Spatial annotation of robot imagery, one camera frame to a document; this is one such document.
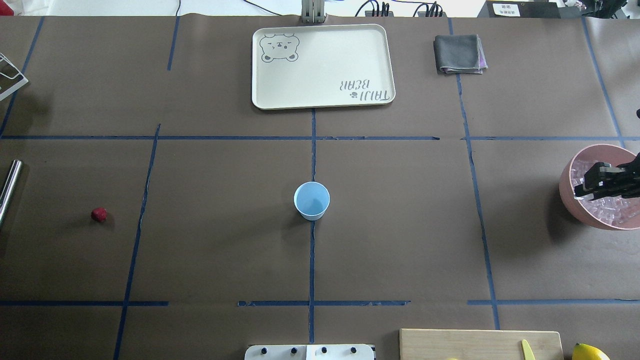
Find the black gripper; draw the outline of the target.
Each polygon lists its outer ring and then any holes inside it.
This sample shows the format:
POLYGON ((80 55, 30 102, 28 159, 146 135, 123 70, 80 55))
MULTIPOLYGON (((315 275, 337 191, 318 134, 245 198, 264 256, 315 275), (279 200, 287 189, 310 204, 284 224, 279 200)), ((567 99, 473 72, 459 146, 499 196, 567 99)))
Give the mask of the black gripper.
POLYGON ((638 198, 640 196, 640 156, 631 162, 611 166, 608 162, 596 162, 593 198, 638 198))

